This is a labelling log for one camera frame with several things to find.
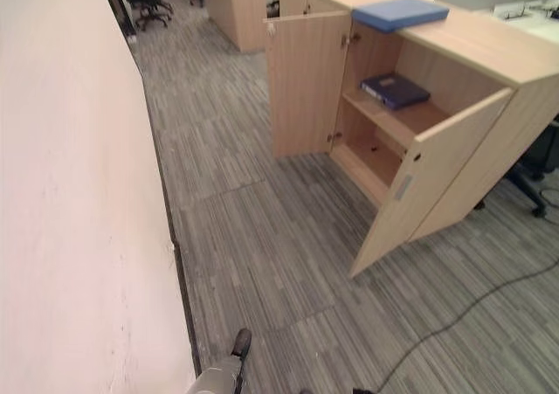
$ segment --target black shoe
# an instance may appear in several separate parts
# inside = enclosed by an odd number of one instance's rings
[[[237,333],[237,338],[235,339],[235,345],[233,346],[233,351],[231,354],[233,356],[238,356],[241,361],[246,359],[248,351],[251,348],[252,333],[248,328],[242,328]]]

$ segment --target blue binder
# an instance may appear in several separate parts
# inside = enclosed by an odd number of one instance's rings
[[[412,25],[444,20],[448,8],[424,0],[389,0],[361,5],[352,11],[354,20],[390,33]]]

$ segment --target cabinet door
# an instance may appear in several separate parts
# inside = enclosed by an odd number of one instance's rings
[[[279,0],[279,15],[281,17],[287,16],[302,16],[307,14],[307,0]]]
[[[319,14],[344,10],[343,6],[330,0],[307,0],[307,14]]]
[[[265,23],[273,154],[328,152],[351,17],[341,11]]]
[[[502,89],[415,137],[351,267],[352,277],[410,239],[511,95],[510,89]]]

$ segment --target chair wheel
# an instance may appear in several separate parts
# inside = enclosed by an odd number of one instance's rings
[[[546,209],[542,207],[537,207],[532,211],[532,215],[534,215],[536,218],[544,218],[546,213]]]
[[[530,176],[530,178],[533,182],[540,182],[545,178],[545,176],[542,173],[534,173],[532,176]]]

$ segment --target black cable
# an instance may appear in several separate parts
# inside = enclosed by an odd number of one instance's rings
[[[540,190],[540,196],[542,197],[542,199],[543,199],[549,206],[551,206],[551,207],[554,208],[554,209],[559,209],[559,204],[557,204],[557,203],[555,203],[555,202],[552,202],[551,200],[549,200],[548,197],[545,196],[546,192],[550,192],[550,191],[555,191],[555,192],[559,193],[559,190],[558,190],[558,189],[554,189],[553,187],[545,187],[545,188],[543,188],[543,189]],[[550,219],[550,218],[548,217],[548,215],[546,215],[545,217],[543,217],[543,219],[544,219],[545,221],[549,222],[550,224],[559,226],[559,222],[556,222],[556,221],[554,221],[553,219]]]
[[[549,198],[545,196],[545,192],[549,192],[549,191],[556,191],[557,193],[559,193],[559,189],[554,189],[553,187],[545,187],[540,190],[540,196],[542,197],[543,200],[545,200],[549,204],[549,206],[559,209],[559,204],[556,204],[555,202],[551,202]]]
[[[551,264],[550,266],[547,266],[546,268],[544,268],[544,269],[542,269],[538,272],[524,274],[524,275],[522,275],[518,278],[503,282],[503,283],[497,285],[496,287],[494,287],[493,289],[491,289],[490,291],[486,292],[485,294],[481,295],[472,304],[470,304],[470,306],[468,308],[466,308],[464,311],[462,311],[462,313],[460,313],[453,321],[446,324],[443,328],[440,328],[439,330],[433,331],[433,332],[429,333],[428,335],[425,335],[424,337],[419,339],[417,342],[415,342],[413,344],[413,346],[411,346],[404,353],[404,355],[400,358],[400,360],[396,363],[396,365],[394,365],[392,370],[390,370],[388,375],[384,378],[382,383],[379,385],[378,389],[376,391],[373,391],[373,394],[379,394],[384,389],[386,384],[394,376],[394,374],[396,373],[398,368],[402,365],[402,363],[404,363],[404,361],[411,354],[411,352],[413,352],[415,349],[417,349],[426,340],[434,337],[435,335],[440,335],[441,333],[444,333],[448,329],[452,328],[455,324],[457,324],[460,320],[462,320],[472,310],[472,308],[474,308],[476,305],[478,305],[480,302],[482,302],[486,297],[488,297],[491,294],[494,294],[497,291],[500,291],[503,287],[508,287],[509,285],[513,285],[514,283],[520,282],[521,280],[531,279],[531,278],[534,278],[534,277],[539,276],[541,274],[544,274],[546,272],[549,272],[551,269],[553,269],[554,267],[557,267],[558,265],[559,265],[559,259],[557,259],[555,262],[553,262],[553,264]]]

